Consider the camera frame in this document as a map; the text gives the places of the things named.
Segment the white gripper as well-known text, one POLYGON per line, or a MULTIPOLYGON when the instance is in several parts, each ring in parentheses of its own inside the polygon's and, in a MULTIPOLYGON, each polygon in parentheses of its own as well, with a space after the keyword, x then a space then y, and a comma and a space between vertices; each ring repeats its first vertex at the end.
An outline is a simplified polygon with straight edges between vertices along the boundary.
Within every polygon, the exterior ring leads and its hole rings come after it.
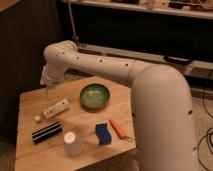
POLYGON ((52 87, 62 81, 62 72, 60 69, 45 65, 42 70, 40 84, 45 85, 45 100, 49 100, 48 87, 52 87))

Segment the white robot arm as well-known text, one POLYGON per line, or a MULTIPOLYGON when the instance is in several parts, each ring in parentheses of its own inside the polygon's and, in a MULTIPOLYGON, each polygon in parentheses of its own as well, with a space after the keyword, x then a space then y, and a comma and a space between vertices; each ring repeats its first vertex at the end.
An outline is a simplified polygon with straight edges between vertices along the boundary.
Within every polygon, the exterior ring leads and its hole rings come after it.
POLYGON ((140 171, 199 171, 192 97, 175 68, 133 59, 85 54, 72 41, 44 49, 41 83, 52 86, 74 68, 131 89, 140 171))

